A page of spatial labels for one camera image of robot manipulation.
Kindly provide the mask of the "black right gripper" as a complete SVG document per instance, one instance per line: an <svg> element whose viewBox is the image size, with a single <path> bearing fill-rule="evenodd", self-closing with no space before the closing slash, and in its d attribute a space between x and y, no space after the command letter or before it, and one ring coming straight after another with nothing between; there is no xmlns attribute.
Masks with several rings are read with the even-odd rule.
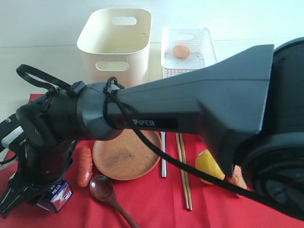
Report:
<svg viewBox="0 0 304 228"><path fill-rule="evenodd" d="M0 197L0 215L6 218L22 204L35 205L46 190L62 181L73 163L76 141L63 142L50 150L37 150L26 144L18 156L18 168Z"/></svg>

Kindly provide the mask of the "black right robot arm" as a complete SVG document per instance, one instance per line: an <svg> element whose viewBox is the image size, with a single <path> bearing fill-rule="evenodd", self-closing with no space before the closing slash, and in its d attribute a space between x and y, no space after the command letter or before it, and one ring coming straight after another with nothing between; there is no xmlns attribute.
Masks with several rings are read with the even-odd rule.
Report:
<svg viewBox="0 0 304 228"><path fill-rule="evenodd" d="M132 129L158 156L217 186L298 220L304 218L304 40L258 45L217 64L124 88L68 84L25 64L17 74L47 93L0 124L0 148L18 169L0 199L6 217L37 203L72 165L80 140ZM242 168L245 190L163 153L142 130L199 135L225 175Z"/></svg>

